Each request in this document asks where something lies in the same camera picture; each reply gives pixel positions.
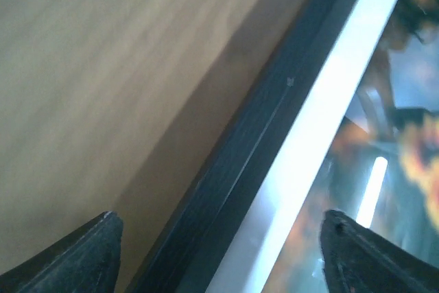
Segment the clear acrylic sheet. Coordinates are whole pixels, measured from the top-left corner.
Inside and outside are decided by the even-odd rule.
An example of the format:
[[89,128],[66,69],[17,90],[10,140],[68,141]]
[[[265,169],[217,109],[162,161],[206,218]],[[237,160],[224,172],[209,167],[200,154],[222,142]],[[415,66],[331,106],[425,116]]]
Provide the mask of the clear acrylic sheet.
[[208,292],[326,292],[335,209],[438,265],[438,0],[361,0],[305,130],[288,134]]

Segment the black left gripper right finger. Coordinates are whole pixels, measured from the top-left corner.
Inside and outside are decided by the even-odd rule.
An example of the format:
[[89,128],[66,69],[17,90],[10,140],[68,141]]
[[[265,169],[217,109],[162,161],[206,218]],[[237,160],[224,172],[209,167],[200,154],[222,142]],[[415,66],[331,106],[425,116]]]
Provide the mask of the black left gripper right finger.
[[437,292],[438,269],[345,213],[324,212],[320,230],[328,292]]

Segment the black picture frame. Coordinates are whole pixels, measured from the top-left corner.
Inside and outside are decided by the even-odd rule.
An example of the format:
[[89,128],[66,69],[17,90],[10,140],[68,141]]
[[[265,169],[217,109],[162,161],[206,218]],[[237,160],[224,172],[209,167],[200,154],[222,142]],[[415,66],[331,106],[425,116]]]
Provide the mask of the black picture frame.
[[147,254],[129,292],[209,285],[356,0],[307,0]]

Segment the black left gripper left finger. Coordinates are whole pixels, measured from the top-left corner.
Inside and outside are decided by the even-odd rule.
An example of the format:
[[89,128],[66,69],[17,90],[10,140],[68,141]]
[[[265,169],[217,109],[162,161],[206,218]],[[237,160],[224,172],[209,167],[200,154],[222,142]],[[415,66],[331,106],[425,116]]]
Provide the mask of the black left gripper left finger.
[[1,275],[2,292],[114,292],[123,221],[112,211]]

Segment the sunflower photo print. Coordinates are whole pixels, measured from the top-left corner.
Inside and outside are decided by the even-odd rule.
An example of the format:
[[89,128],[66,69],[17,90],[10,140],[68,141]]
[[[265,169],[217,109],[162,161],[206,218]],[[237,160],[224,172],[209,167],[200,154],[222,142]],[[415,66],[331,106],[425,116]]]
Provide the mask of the sunflower photo print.
[[438,265],[438,0],[397,0],[264,292],[325,292],[324,212]]

